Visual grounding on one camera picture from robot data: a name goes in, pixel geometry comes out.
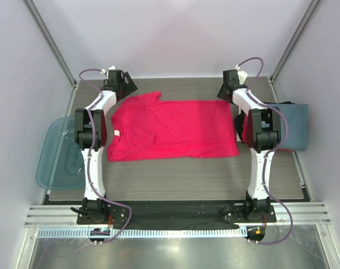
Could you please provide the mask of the pink t shirt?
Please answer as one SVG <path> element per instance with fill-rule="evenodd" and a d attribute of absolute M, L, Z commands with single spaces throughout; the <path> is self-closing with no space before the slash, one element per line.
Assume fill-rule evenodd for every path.
<path fill-rule="evenodd" d="M 110 162 L 239 155 L 229 103 L 161 100 L 155 91 L 126 98 L 111 117 Z"/>

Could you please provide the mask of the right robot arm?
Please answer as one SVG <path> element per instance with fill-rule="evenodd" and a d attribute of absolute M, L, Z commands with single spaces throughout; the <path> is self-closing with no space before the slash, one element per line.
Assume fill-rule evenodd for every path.
<path fill-rule="evenodd" d="M 217 97 L 237 105 L 246 117 L 241 141 L 250 148 L 251 174 L 242 212 L 248 221 L 263 220 L 270 213 L 271 162 L 273 149 L 281 142 L 281 117 L 251 93 L 244 84 L 244 71 L 225 70 L 222 77 Z"/>

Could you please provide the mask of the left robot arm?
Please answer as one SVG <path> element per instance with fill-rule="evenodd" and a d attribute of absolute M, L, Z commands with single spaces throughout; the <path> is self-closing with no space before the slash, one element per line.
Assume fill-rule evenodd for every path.
<path fill-rule="evenodd" d="M 101 88 L 82 77 L 90 71 L 105 76 Z M 105 116 L 118 101 L 135 92 L 138 87 L 128 72 L 115 66 L 108 69 L 86 69 L 80 72 L 79 78 L 98 91 L 98 95 L 91 104 L 76 109 L 74 113 L 74 137 L 81 149 L 86 185 L 81 207 L 72 207 L 71 210 L 78 214 L 78 224 L 104 224 L 110 220 L 109 201 L 106 199 L 103 182 L 103 151 L 108 139 Z"/>

